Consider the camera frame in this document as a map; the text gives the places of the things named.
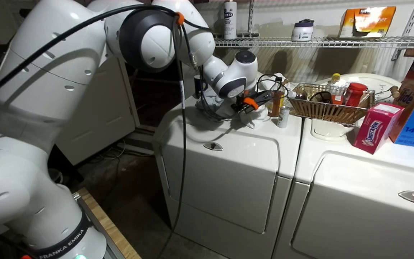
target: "spray bottle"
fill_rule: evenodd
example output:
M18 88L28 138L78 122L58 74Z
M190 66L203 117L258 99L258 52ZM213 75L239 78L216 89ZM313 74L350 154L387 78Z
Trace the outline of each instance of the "spray bottle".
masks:
M236 39L236 23L238 23L238 3L229 0L225 3L225 39Z

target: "washing machine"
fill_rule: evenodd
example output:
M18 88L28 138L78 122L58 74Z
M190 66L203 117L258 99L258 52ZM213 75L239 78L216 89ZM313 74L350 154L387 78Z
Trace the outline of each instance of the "washing machine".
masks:
M356 131L305 120L274 258L414 259L414 147L370 154Z
M156 133L156 158L176 233L228 258L271 258L295 177L302 120L210 120L187 99Z

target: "wicker basket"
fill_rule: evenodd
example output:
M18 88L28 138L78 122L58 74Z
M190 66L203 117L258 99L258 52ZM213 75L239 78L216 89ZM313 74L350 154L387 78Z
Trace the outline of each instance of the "wicker basket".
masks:
M318 92L330 91L328 85L305 84L294 89L295 92L304 92L310 99L290 98L292 104L292 114L297 117L317 118L324 121L340 122L344 125L353 125L363 117L366 117L369 108L333 105L328 102L313 101Z

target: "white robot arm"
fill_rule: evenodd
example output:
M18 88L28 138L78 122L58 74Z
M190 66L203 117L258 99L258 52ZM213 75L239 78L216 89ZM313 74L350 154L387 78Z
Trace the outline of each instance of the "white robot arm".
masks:
M98 13L118 9L121 13L62 38ZM189 45L182 49L173 40L180 17L175 12L192 22L186 25ZM0 68L0 225L22 235L38 258L106 253L106 238L71 191L49 179L48 158L107 55L144 71L162 71L177 55L186 63L205 66L208 82L222 98L235 98L255 79L256 61L251 56L232 66L213 56L215 39L206 26L189 0L97 0L90 7L74 0L42 0L32 10ZM34 58L57 38L58 45Z

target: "white appliance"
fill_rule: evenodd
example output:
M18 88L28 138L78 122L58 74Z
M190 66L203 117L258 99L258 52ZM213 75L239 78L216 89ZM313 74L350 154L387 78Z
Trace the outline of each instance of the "white appliance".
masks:
M373 88L399 84L361 79ZM193 102L179 235L239 259L414 258L413 147L387 141L371 156L353 147L351 128L318 120L302 128L297 117L287 128L268 121L231 130L233 124L206 120ZM160 125L156 154L175 225L183 179L180 111Z
M215 122L187 99L185 191L176 232L229 258L271 258L294 180L302 120L242 127ZM183 120L169 112L156 134L156 157L176 225L183 180Z

